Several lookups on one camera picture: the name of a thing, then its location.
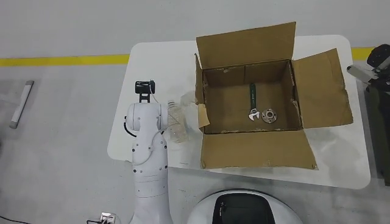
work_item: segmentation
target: open cardboard box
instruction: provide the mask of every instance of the open cardboard box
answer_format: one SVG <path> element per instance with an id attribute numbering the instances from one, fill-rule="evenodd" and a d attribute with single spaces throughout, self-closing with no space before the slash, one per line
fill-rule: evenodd
<path id="1" fill-rule="evenodd" d="M 203 168 L 316 169 L 303 129 L 353 122 L 337 50 L 292 61 L 295 27 L 287 23 L 196 39 Z M 251 83 L 257 110 L 272 108 L 275 122 L 249 119 Z"/>

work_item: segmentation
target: gray floor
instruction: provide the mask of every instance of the gray floor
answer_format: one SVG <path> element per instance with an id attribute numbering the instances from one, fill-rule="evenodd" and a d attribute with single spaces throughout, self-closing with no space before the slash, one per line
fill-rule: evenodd
<path id="1" fill-rule="evenodd" d="M 292 20 L 299 35 L 342 34 L 352 46 L 375 46 L 389 41 L 390 23 L 387 0 L 0 0 L 0 14 L 0 57 L 129 53 L 142 41 Z M 7 127 L 14 107 L 0 103 L 0 215 L 84 223 L 111 211 L 127 223 L 130 166 L 107 155 L 125 69 L 0 69 L 0 93 L 17 97 L 24 81 L 36 81 L 17 130 Z M 377 178 L 369 137 L 367 148 L 372 180 L 359 191 L 170 169 L 172 217 L 185 223 L 207 194 L 245 187 L 285 201 L 304 223 L 389 223 L 390 189 Z"/>

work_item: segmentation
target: yellow floor line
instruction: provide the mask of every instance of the yellow floor line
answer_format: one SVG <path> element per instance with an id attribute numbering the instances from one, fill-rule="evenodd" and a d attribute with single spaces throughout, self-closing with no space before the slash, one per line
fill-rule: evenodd
<path id="1" fill-rule="evenodd" d="M 354 61 L 366 61 L 374 47 L 356 47 L 352 48 L 352 59 Z"/>
<path id="2" fill-rule="evenodd" d="M 353 60 L 367 60 L 373 47 L 352 48 Z M 0 58 L 0 66 L 75 66 L 75 65 L 124 65 L 129 54 L 80 56 L 80 57 L 37 57 Z"/>

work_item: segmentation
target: white pipe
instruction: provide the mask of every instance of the white pipe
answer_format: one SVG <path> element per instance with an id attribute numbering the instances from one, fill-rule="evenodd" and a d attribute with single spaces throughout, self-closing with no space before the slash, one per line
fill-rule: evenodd
<path id="1" fill-rule="evenodd" d="M 24 86 L 24 89 L 23 89 L 23 92 L 22 92 L 22 95 L 20 97 L 20 104 L 16 108 L 16 110 L 15 110 L 13 116 L 12 116 L 12 120 L 11 120 L 11 123 L 10 123 L 10 128 L 16 129 L 18 127 L 20 116 L 22 115 L 23 108 L 24 108 L 24 106 L 26 104 L 27 98 L 29 97 L 29 94 L 30 94 L 30 91 L 31 91 L 31 87 L 32 87 L 33 84 L 34 84 L 33 80 L 29 80 L 29 81 L 26 82 L 26 84 Z"/>

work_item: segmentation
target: cardboard box flap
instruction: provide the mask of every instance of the cardboard box flap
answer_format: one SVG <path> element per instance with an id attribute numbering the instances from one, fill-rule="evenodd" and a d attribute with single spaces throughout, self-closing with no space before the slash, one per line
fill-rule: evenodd
<path id="1" fill-rule="evenodd" d="M 337 49 L 293 61 L 292 65 L 303 127 L 353 122 Z"/>
<path id="2" fill-rule="evenodd" d="M 203 135 L 202 167 L 300 167 L 317 169 L 305 132 L 270 131 Z"/>
<path id="3" fill-rule="evenodd" d="M 197 54 L 195 54 L 195 62 L 196 62 L 195 99 L 197 104 L 205 103 L 204 96 L 203 96 L 203 73 L 202 73 L 202 68 L 200 68 L 200 63 Z"/>
<path id="4" fill-rule="evenodd" d="M 293 57 L 296 23 L 197 37 L 203 69 Z"/>

